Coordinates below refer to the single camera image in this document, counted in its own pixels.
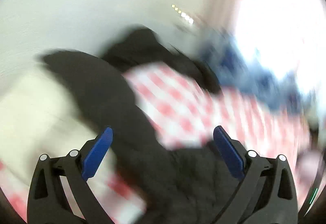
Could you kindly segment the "black jacket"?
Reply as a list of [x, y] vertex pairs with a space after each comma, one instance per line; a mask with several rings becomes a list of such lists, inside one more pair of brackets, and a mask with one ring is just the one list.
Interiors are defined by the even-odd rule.
[[235, 191], [213, 141], [200, 148], [169, 151], [139, 109], [120, 71], [92, 55], [58, 51], [43, 57], [83, 116], [100, 131], [113, 130], [112, 150], [123, 176], [148, 199], [139, 223], [212, 223]]

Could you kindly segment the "red white checkered bedsheet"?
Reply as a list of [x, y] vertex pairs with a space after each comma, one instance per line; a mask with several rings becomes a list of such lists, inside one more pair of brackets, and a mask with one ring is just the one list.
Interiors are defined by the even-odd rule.
[[[263, 157], [283, 154], [295, 168], [298, 154], [310, 146], [302, 117], [273, 114], [234, 89], [212, 95], [165, 64], [135, 67], [125, 78], [166, 148], [199, 147], [222, 126], [245, 148]], [[65, 88], [40, 65], [1, 97], [1, 188], [22, 218], [39, 156], [65, 156], [95, 138], [79, 114]]]

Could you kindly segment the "blue whale pattern curtain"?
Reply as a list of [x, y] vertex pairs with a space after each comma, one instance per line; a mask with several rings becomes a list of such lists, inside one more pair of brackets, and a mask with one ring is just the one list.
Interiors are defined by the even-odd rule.
[[276, 72], [262, 66], [257, 58], [247, 62], [235, 37], [225, 30], [206, 32], [200, 58], [222, 86], [254, 96], [271, 112], [286, 110], [289, 115], [304, 113], [309, 118], [318, 118], [314, 90], [301, 91], [294, 73], [287, 72], [278, 79]]

